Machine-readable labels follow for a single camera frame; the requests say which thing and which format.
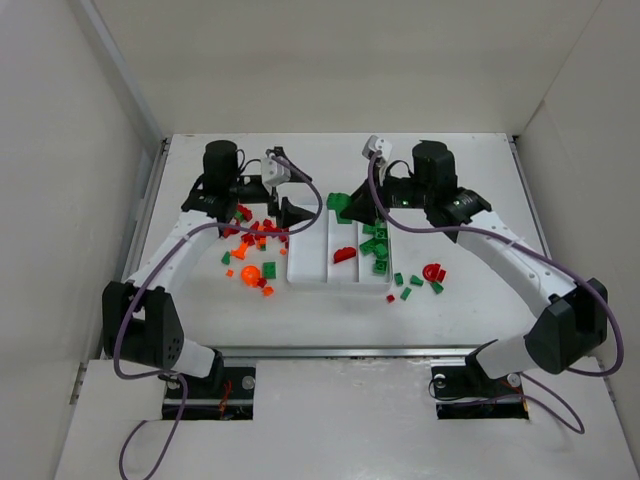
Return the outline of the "red arch lego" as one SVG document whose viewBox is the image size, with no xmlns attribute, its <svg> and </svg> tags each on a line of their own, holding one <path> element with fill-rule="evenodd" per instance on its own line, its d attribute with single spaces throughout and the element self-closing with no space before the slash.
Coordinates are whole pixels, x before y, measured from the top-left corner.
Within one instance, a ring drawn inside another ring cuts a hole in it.
<svg viewBox="0 0 640 480">
<path fill-rule="evenodd" d="M 346 260 L 352 259 L 357 255 L 357 250 L 354 247 L 348 246 L 336 250 L 333 254 L 333 262 L 339 264 Z"/>
</svg>

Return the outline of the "red green lego tower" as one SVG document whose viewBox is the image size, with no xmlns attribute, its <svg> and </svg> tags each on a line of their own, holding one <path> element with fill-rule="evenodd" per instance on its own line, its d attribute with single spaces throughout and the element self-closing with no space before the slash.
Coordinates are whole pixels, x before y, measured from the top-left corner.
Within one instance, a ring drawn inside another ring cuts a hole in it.
<svg viewBox="0 0 640 480">
<path fill-rule="evenodd" d="M 326 206 L 329 211 L 335 214 L 338 224 L 351 224 L 352 220 L 345 218 L 342 213 L 351 204 L 351 198 L 348 194 L 342 192 L 331 192 L 327 196 Z"/>
</svg>

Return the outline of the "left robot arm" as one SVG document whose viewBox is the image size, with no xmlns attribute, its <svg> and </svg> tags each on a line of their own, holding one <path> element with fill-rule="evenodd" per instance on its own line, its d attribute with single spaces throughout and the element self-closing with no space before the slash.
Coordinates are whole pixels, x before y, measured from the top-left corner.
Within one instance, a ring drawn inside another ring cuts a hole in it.
<svg viewBox="0 0 640 480">
<path fill-rule="evenodd" d="M 174 302 L 176 294 L 202 255 L 224 233 L 245 232 L 236 212 L 248 204 L 264 204 L 279 233 L 290 236 L 310 228 L 318 212 L 281 198 L 285 183 L 310 185 L 311 178 L 275 146 L 260 160 L 260 171 L 247 175 L 240 150 L 230 140 L 205 146 L 203 172 L 194 182 L 176 224 L 156 252 L 124 281 L 111 281 L 102 294 L 103 348 L 122 379 L 123 361 L 148 367 L 150 375 L 193 379 L 219 386 L 224 360 L 218 350 L 186 338 Z"/>
</svg>

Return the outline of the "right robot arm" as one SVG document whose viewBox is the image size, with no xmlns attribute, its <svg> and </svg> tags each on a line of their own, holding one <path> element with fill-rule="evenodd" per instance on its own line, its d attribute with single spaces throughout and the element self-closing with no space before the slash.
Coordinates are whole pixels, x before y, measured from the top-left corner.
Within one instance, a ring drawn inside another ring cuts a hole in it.
<svg viewBox="0 0 640 480">
<path fill-rule="evenodd" d="M 443 233 L 482 260 L 519 295 L 535 318 L 531 328 L 508 339 L 493 340 L 468 354 L 461 367 L 441 368 L 435 379 L 479 396 L 497 380 L 539 368 L 550 374 L 575 362 L 607 338 L 610 309 L 606 288 L 583 280 L 520 241 L 473 190 L 459 186 L 455 157 L 446 144 L 422 140 L 412 151 L 413 170 L 390 175 L 390 142 L 370 137 L 362 155 L 367 177 L 344 209 L 346 218 L 372 225 L 397 226 L 392 209 L 416 209 L 429 222 L 428 233 Z"/>
</svg>

